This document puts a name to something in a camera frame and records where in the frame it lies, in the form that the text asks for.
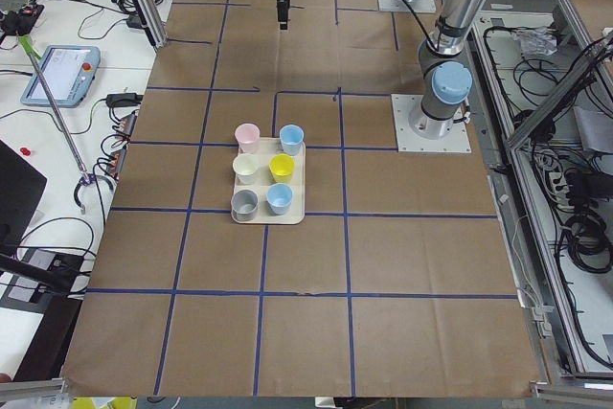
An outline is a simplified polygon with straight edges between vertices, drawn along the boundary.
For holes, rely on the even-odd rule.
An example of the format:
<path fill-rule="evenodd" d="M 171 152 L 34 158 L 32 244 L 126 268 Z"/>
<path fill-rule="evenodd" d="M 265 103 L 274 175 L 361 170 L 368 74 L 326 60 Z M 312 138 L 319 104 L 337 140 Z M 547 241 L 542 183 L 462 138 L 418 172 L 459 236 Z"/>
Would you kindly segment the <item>light blue cup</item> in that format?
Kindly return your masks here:
<path fill-rule="evenodd" d="M 266 201 L 271 212 L 276 216 L 282 216 L 289 211 L 293 200 L 293 191 L 285 183 L 276 183 L 269 187 L 266 193 Z"/>
<path fill-rule="evenodd" d="M 298 125 L 284 125 L 279 132 L 279 139 L 283 152 L 290 156 L 296 156 L 304 141 L 304 131 Z"/>

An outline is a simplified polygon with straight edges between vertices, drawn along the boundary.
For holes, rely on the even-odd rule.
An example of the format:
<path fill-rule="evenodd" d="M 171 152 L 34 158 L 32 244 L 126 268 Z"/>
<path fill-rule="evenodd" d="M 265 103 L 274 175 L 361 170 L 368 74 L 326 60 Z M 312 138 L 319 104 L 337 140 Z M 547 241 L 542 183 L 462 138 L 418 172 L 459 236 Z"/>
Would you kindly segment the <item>pink plastic cup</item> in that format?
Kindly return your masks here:
<path fill-rule="evenodd" d="M 261 132 L 257 125 L 244 123 L 235 129 L 239 149 L 244 153 L 255 153 L 259 148 Z"/>

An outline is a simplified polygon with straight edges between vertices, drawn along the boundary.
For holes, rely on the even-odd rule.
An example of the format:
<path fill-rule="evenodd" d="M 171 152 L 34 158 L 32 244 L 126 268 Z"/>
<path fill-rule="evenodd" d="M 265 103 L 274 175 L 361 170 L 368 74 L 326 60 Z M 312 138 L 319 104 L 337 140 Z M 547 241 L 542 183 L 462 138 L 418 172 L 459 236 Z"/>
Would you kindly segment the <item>yellow plastic cup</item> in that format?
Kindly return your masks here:
<path fill-rule="evenodd" d="M 289 183 L 295 169 L 292 156 L 285 153 L 274 155 L 269 161 L 269 171 L 276 183 Z"/>

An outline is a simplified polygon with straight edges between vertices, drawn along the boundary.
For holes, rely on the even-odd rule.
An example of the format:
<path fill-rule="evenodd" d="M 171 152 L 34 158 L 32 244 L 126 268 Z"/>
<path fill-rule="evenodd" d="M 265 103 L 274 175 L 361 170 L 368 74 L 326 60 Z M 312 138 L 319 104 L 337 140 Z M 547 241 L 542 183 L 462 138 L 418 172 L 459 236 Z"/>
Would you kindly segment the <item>cream white plastic cup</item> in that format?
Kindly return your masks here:
<path fill-rule="evenodd" d="M 257 181 L 260 160 L 257 155 L 241 153 L 233 161 L 233 171 L 240 184 L 251 185 Z"/>

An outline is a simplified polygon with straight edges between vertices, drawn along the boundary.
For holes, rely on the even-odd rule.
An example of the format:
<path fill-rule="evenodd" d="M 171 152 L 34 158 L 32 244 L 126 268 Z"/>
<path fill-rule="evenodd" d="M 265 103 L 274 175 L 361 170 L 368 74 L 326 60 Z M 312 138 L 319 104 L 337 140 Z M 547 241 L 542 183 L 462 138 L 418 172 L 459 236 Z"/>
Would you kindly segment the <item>light blue cup front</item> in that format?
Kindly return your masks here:
<path fill-rule="evenodd" d="M 282 216 L 289 211 L 293 200 L 293 191 L 285 183 L 276 183 L 269 187 L 266 193 L 266 201 L 271 212 L 276 216 Z"/>

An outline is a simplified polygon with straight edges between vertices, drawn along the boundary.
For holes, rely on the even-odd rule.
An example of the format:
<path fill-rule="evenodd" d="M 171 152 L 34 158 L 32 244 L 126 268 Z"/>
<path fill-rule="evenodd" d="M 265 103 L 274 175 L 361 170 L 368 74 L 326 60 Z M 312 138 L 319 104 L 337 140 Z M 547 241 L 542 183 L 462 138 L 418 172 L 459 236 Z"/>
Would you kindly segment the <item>grey plastic cup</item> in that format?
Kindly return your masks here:
<path fill-rule="evenodd" d="M 252 190 L 240 190 L 231 198 L 232 217 L 236 222 L 252 221 L 258 212 L 259 197 Z"/>

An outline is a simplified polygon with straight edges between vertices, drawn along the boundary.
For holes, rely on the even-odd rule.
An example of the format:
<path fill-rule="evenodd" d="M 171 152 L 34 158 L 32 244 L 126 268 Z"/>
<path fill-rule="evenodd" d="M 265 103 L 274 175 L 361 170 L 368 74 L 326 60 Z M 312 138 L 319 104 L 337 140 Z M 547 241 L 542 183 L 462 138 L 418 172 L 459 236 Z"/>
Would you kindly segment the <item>blue teach pendant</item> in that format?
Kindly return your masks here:
<path fill-rule="evenodd" d="M 50 45 L 37 64 L 57 105 L 69 108 L 85 98 L 100 61 L 96 46 Z"/>

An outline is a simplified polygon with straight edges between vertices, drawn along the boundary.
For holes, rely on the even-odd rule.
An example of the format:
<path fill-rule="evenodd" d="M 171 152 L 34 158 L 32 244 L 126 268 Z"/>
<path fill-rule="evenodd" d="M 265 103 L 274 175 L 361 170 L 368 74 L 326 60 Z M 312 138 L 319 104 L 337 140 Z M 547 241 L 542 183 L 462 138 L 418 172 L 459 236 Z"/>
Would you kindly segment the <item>silver reacher grabber stick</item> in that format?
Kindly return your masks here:
<path fill-rule="evenodd" d="M 44 79 L 44 75 L 40 68 L 38 67 L 37 60 L 41 58 L 35 50 L 34 45 L 32 44 L 32 40 L 28 34 L 20 35 L 18 37 L 18 43 L 24 50 L 24 53 L 29 58 L 33 68 L 34 75 L 31 77 L 24 93 L 21 97 L 21 102 L 26 105 L 37 105 L 37 106 L 49 106 L 54 114 L 54 118 L 58 123 L 60 132 L 64 135 L 64 138 L 68 144 L 68 147 L 77 163 L 81 178 L 74 189 L 74 200 L 76 205 L 80 208 L 81 213 L 85 214 L 85 205 L 81 202 L 79 198 L 79 190 L 81 187 L 88 187 L 90 185 L 95 185 L 99 187 L 98 180 L 101 179 L 105 181 L 109 187 L 110 191 L 114 190 L 114 186 L 110 180 L 104 178 L 101 175 L 96 175 L 94 172 L 90 172 L 88 168 L 85 166 L 84 160 L 79 153 L 77 145 L 74 142 L 73 135 L 71 134 L 65 120 L 60 112 L 60 108 L 57 105 L 57 102 L 51 93 L 51 90 L 47 84 L 47 81 Z"/>

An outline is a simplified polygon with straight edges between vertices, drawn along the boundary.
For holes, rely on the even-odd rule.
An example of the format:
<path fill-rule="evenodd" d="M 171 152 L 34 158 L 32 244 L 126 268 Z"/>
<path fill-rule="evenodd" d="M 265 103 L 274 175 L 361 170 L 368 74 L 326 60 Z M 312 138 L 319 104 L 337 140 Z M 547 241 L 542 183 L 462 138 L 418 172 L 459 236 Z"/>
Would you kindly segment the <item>black laptop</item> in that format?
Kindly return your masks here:
<path fill-rule="evenodd" d="M 14 254 L 40 199 L 47 178 L 1 142 L 1 253 Z"/>

